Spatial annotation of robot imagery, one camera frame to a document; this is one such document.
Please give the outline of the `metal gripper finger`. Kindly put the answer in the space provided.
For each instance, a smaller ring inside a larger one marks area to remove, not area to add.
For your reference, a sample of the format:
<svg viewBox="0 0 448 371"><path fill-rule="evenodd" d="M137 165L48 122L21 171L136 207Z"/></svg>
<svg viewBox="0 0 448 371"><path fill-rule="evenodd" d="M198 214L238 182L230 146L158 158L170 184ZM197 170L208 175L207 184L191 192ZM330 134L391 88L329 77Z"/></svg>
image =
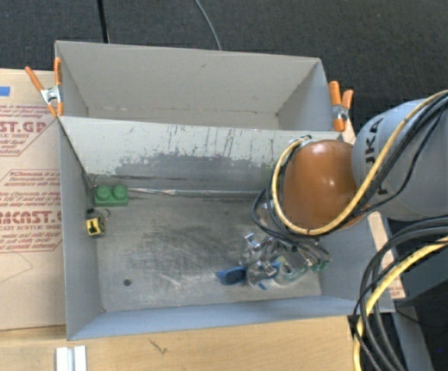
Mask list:
<svg viewBox="0 0 448 371"><path fill-rule="evenodd" d="M263 287L262 281L272 279L278 275L280 263L254 264L246 271L246 281L250 285Z"/></svg>
<svg viewBox="0 0 448 371"><path fill-rule="evenodd" d="M270 248L269 237L257 237L255 233L249 233L243 239L245 242L244 254L263 254Z"/></svg>

